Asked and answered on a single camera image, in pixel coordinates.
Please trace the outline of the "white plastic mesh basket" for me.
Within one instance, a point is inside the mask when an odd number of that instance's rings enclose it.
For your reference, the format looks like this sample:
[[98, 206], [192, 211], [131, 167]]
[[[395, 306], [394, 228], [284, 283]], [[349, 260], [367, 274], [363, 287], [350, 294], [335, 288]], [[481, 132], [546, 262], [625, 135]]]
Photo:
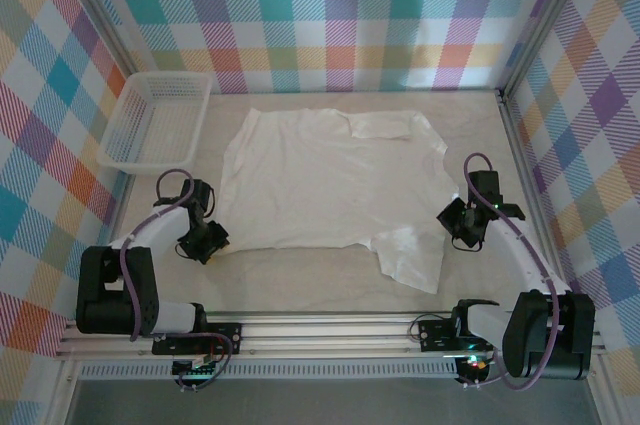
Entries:
[[212, 85], [212, 77], [201, 72], [129, 76], [102, 136], [97, 163], [131, 175], [190, 168]]

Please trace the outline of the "aluminium frame post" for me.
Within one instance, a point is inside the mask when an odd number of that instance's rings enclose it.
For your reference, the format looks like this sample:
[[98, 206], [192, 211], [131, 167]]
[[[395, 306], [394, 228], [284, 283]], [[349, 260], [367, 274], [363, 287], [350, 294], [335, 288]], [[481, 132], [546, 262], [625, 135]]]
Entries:
[[126, 76], [138, 71], [101, 0], [79, 0], [106, 47]]
[[499, 79], [497, 90], [502, 98], [508, 99], [514, 95], [566, 2], [567, 0], [535, 1]]

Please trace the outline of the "white t-shirt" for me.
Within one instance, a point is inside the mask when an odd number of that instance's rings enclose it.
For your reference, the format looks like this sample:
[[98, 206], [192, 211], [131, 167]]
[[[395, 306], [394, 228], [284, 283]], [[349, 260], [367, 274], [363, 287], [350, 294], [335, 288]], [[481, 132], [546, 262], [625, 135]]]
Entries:
[[433, 294], [459, 189], [447, 146], [418, 111], [251, 110], [223, 159], [215, 219], [232, 251], [374, 252], [383, 274]]

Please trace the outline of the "aluminium right table side rail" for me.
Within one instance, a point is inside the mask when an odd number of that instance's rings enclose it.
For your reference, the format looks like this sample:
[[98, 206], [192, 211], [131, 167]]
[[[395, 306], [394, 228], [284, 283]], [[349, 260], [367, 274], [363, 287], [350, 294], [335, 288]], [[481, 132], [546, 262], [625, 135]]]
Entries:
[[556, 275], [565, 282], [569, 289], [571, 289], [569, 281], [566, 278], [566, 274], [561, 267], [551, 229], [545, 221], [541, 198], [536, 188], [533, 172], [529, 168], [524, 142], [519, 135], [516, 120], [509, 108], [509, 101], [500, 90], [497, 90], [495, 95], [500, 117], [505, 128], [509, 146], [514, 158], [515, 167], [522, 186], [526, 206], [529, 210], [527, 217], [531, 221], [530, 227], [533, 230], [536, 243], [539, 246], [542, 255], [548, 261]]

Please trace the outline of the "right controller board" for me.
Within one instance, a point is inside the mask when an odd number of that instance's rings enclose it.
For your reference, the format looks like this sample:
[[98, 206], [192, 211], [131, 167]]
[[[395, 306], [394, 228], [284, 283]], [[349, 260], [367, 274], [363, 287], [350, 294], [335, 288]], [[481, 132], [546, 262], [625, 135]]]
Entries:
[[469, 380], [484, 380], [489, 372], [489, 365], [477, 355], [468, 355], [455, 359], [456, 370], [460, 377]]

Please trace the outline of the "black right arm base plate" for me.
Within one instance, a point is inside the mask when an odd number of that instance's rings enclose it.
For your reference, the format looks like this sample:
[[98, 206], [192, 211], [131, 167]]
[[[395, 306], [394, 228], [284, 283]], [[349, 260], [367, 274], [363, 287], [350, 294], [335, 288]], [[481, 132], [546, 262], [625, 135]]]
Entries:
[[421, 317], [417, 321], [418, 338], [422, 352], [464, 351], [487, 352], [494, 345], [479, 335], [473, 334], [466, 318], [459, 316], [437, 318], [435, 315]]

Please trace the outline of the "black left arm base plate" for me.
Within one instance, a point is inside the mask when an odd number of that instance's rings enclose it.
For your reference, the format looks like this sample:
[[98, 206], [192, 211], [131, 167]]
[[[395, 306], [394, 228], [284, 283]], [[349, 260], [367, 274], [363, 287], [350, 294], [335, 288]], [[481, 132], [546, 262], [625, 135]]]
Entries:
[[242, 324], [239, 322], [207, 323], [201, 331], [182, 334], [167, 334], [154, 342], [153, 355], [221, 355], [228, 352], [228, 346], [222, 338], [211, 337], [211, 334], [227, 337], [232, 343], [232, 354], [240, 352], [242, 341]]

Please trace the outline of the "aluminium left frame post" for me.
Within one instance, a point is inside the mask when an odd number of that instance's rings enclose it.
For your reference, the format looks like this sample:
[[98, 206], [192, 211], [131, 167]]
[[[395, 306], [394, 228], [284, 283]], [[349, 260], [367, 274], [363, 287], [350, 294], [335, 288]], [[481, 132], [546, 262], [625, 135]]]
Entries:
[[138, 71], [101, 0], [79, 0], [106, 47], [126, 76]]

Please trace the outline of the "aluminium right frame post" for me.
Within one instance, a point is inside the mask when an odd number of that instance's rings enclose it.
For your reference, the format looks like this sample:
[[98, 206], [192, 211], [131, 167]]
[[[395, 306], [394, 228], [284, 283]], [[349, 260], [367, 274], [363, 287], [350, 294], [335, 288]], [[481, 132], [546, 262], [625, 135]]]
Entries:
[[502, 98], [508, 99], [514, 95], [566, 2], [567, 0], [535, 1], [499, 79], [497, 90]]

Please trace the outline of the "left controller board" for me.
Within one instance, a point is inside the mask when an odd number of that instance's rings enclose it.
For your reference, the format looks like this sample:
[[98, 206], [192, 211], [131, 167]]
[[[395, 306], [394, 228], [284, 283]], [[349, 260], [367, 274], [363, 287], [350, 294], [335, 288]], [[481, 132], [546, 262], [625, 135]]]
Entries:
[[204, 362], [202, 360], [174, 360], [171, 365], [171, 374], [182, 375], [191, 380], [205, 380], [216, 371], [217, 361]]

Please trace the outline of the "controller board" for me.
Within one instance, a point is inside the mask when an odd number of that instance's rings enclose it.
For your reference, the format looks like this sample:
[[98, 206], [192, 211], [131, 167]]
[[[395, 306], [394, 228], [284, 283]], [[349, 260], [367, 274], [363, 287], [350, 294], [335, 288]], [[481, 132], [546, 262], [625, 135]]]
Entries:
[[468, 355], [455, 359], [456, 370], [460, 377], [469, 380], [484, 380], [489, 372], [489, 365], [477, 355]]
[[191, 380], [205, 380], [216, 371], [217, 361], [204, 362], [202, 360], [174, 360], [171, 365], [171, 374], [182, 375]]

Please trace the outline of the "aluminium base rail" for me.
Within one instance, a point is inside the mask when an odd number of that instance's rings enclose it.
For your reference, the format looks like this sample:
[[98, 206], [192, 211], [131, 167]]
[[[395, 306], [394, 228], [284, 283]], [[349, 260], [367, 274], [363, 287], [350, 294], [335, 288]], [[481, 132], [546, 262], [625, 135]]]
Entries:
[[[492, 351], [422, 352], [417, 339], [416, 312], [407, 313], [221, 313], [207, 316], [212, 323], [242, 324], [240, 352], [235, 359], [342, 359], [489, 356]], [[159, 339], [126, 335], [83, 334], [75, 324], [66, 327], [55, 358], [58, 360], [203, 360], [206, 355], [153, 355]]]

